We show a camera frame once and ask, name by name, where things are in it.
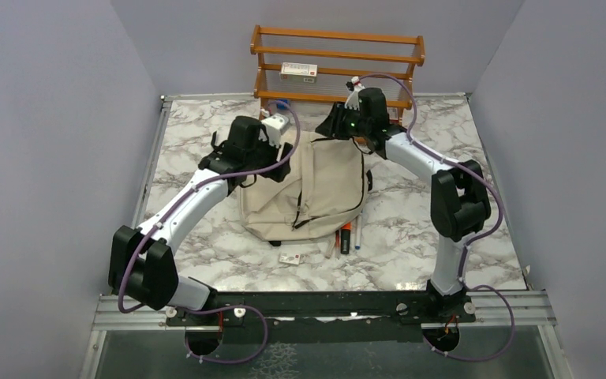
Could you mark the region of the red pen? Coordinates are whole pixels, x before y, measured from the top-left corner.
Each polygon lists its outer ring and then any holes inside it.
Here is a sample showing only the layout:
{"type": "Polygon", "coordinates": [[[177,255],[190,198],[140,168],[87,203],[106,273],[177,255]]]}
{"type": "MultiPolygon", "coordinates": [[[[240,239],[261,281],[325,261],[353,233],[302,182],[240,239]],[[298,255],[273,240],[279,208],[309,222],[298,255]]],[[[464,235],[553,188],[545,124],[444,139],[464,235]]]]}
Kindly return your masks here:
{"type": "Polygon", "coordinates": [[[341,251],[341,236],[340,230],[335,231],[335,242],[333,247],[332,257],[337,259],[341,251]]]}

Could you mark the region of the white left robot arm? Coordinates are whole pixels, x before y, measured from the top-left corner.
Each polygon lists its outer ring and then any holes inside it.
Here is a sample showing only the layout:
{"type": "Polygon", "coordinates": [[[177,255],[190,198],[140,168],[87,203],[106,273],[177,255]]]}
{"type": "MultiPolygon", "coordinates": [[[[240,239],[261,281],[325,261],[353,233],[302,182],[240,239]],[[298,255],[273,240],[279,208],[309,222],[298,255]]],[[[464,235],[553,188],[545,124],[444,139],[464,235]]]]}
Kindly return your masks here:
{"type": "Polygon", "coordinates": [[[198,222],[247,178],[282,182],[290,173],[296,145],[283,140],[289,123],[282,114],[262,120],[237,116],[226,140],[211,141],[211,152],[173,200],[138,226],[114,233],[108,283],[121,312],[173,306],[186,308],[197,324],[213,320],[213,288],[181,276],[174,255],[198,222]]]}

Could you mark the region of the blue whiteboard marker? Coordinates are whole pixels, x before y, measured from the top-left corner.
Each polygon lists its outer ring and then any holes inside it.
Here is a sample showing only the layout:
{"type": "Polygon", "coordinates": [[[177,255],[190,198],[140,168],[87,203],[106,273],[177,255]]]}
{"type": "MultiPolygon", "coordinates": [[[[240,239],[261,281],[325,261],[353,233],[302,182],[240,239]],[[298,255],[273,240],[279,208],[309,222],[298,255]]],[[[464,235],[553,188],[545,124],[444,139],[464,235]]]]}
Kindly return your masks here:
{"type": "Polygon", "coordinates": [[[354,249],[359,250],[361,248],[361,238],[363,231],[363,216],[359,214],[355,221],[355,232],[354,232],[354,249]]]}

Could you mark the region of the orange highlighter marker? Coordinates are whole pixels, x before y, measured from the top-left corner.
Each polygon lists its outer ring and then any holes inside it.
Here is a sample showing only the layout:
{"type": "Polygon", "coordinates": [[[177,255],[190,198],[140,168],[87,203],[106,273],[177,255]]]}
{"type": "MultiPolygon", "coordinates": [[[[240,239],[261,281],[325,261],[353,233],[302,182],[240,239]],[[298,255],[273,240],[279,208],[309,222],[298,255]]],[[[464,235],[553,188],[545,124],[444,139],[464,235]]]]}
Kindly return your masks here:
{"type": "Polygon", "coordinates": [[[347,255],[351,247],[351,222],[344,224],[339,233],[340,237],[340,253],[347,255]]]}

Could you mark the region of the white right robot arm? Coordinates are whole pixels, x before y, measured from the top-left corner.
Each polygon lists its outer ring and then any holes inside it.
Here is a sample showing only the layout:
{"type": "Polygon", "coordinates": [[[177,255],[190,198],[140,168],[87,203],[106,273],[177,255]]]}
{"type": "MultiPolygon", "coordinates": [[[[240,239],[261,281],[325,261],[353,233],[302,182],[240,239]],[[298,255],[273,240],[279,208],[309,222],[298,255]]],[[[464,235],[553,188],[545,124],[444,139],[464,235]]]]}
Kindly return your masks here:
{"type": "Polygon", "coordinates": [[[387,110],[379,88],[348,82],[316,132],[332,139],[361,138],[371,153],[400,165],[430,186],[430,218],[439,234],[436,265],[426,285],[425,314],[434,321],[452,315],[466,300],[469,244],[483,238],[492,209],[481,166],[449,159],[414,139],[387,110]]]}

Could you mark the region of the beige canvas backpack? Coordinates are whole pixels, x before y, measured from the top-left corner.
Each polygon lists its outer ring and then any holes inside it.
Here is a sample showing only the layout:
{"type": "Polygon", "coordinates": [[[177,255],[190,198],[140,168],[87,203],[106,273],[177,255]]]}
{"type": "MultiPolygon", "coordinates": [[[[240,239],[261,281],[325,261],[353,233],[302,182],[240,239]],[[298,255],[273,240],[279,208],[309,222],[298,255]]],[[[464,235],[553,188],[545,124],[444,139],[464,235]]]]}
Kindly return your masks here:
{"type": "Polygon", "coordinates": [[[313,131],[284,140],[296,144],[282,182],[258,176],[238,187],[242,226],[265,242],[303,242],[328,237],[365,206],[371,175],[351,140],[313,131]]]}

